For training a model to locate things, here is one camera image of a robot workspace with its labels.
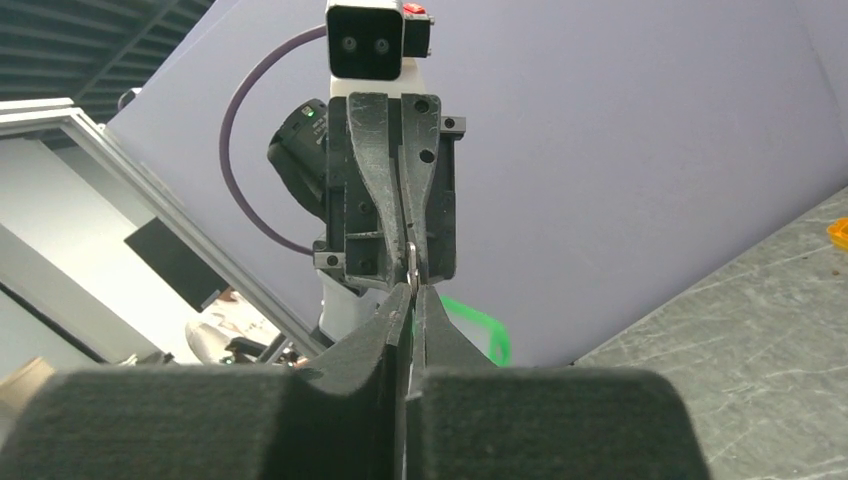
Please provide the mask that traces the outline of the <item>green key tag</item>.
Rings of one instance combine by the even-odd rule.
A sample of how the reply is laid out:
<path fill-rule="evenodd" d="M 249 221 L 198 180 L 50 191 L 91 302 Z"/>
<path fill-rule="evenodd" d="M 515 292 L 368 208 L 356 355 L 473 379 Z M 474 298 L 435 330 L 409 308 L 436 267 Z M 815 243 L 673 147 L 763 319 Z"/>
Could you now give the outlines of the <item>green key tag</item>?
<path fill-rule="evenodd" d="M 490 315 L 442 295 L 442 305 L 452 324 L 498 367 L 512 364 L 512 342 L 507 328 Z"/>

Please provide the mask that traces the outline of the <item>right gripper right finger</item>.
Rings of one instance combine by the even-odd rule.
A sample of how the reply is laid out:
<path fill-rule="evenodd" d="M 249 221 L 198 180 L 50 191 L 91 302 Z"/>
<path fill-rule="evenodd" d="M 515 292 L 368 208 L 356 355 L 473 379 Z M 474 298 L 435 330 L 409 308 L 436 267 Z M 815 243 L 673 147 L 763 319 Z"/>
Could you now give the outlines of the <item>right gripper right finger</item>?
<path fill-rule="evenodd" d="M 403 406 L 407 479 L 706 479 L 687 408 L 633 368 L 499 368 L 412 292 Z"/>

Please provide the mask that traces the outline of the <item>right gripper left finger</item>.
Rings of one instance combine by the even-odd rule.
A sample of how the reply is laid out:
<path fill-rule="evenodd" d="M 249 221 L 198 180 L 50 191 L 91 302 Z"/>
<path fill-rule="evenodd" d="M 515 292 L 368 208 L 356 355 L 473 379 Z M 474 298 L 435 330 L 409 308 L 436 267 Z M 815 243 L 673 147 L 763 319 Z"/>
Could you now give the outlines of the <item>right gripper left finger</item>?
<path fill-rule="evenodd" d="M 299 368 L 100 367 L 53 376 L 5 479 L 394 479 L 411 288 Z"/>

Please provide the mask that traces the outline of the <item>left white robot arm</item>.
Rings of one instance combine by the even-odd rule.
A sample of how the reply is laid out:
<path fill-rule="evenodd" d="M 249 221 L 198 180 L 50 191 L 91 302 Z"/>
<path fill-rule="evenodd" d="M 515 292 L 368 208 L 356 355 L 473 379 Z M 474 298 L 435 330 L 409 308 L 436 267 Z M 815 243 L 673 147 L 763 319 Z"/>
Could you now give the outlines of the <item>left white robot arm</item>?
<path fill-rule="evenodd" d="M 379 292 L 455 275 L 465 132 L 436 96 L 360 93 L 308 100 L 273 134 L 269 163 L 325 227 L 309 255 L 323 285 L 318 328 L 331 342 L 369 320 Z"/>

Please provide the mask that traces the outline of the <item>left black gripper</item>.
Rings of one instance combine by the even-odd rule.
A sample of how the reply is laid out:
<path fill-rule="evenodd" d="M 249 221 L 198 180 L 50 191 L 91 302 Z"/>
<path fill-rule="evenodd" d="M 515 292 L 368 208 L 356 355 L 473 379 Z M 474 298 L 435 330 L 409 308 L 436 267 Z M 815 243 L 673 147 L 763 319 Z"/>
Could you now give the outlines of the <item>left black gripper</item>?
<path fill-rule="evenodd" d="M 425 284 L 457 268 L 455 144 L 466 120 L 434 95 L 355 92 L 328 112 L 326 233 L 314 265 L 353 288 L 406 282 L 406 244 Z"/>

